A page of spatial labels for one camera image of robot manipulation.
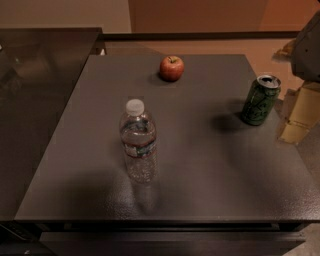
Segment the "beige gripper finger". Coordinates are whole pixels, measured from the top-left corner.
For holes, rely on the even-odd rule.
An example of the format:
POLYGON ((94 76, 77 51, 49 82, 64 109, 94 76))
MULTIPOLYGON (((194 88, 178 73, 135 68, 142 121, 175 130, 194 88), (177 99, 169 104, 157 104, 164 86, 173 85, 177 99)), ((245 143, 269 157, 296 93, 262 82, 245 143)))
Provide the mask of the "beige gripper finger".
POLYGON ((281 117, 278 138, 299 144, 320 121, 320 83, 305 81, 298 90, 288 89, 281 117))
POLYGON ((291 40, 287 44, 285 44, 281 49, 279 49, 275 55, 279 58, 290 59, 293 49, 294 49, 295 41, 291 40))

